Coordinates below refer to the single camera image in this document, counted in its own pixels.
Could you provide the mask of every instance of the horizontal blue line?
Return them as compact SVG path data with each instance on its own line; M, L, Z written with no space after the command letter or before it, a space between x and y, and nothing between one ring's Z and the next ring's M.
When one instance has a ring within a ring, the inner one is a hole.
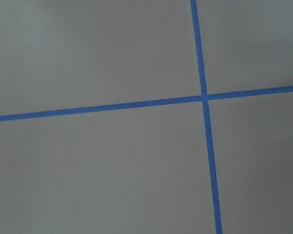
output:
M63 116L63 115L73 115L73 114L101 112L101 111L113 111L113 110L148 107L148 106L161 106L161 105L170 105L170 104L178 104L178 103L196 102L201 100L202 100L201 96L190 96L190 97L176 97L176 98L158 99L158 100L150 100L150 101L128 102L128 103L111 104L111 105L103 105L103 106L80 107L80 108L54 110L54 111L41 111L41 112L0 116L0 122L19 120L19 119L28 119L28 118L41 118L41 117Z
M227 99L227 98L241 98L268 94L280 94L293 92L293 86L284 86L278 88L255 89L247 91L237 91L230 93L209 94L209 100Z

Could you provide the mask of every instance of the floor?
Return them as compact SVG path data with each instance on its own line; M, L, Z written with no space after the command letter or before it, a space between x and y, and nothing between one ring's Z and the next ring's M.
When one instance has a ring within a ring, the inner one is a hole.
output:
M0 234L293 234L293 1L0 0Z

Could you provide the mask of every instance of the blue line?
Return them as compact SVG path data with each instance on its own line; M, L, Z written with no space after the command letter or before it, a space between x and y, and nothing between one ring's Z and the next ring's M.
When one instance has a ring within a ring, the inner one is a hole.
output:
M158 99L158 100L150 100L150 101L111 104L111 105L103 105L103 106L81 107L81 108L64 109L64 110L41 111L41 112L0 116L0 122L28 119L28 118L41 118L41 117L63 116L63 115L74 115L74 114L81 114L81 113L131 109L131 108L148 107L148 106L161 106L161 105L170 105L170 104L178 104L178 103L196 102L201 100L202 100L201 96L190 96L190 97L176 97L176 98Z
M221 93L221 94L210 94L209 100L241 98L241 97L268 95L268 94L289 93L289 92L293 92L293 86L284 86L284 87L268 88L268 89L256 89L256 90L238 91L238 92Z
M202 49L199 16L198 16L198 11L196 6L196 0L191 0L191 11L192 11L196 54L197 54L197 62L198 62L200 84L201 84L201 95L202 95L207 150L208 150L208 156L209 156L209 174L210 174L211 192L212 192L213 206L214 206L215 226L216 226L216 233L222 234L215 155L214 155L214 146L213 146L213 138L212 138L212 131L211 131L211 123L210 123L210 113L209 113L209 96L207 93L203 49Z

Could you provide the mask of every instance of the gray floor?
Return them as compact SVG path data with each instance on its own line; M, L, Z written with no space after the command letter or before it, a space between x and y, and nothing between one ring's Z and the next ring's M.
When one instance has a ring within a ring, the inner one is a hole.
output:
M293 1L199 0L208 92L293 85ZM200 95L190 0L0 0L0 115ZM293 93L209 102L224 234L293 234ZM0 234L214 234L201 102L0 122Z

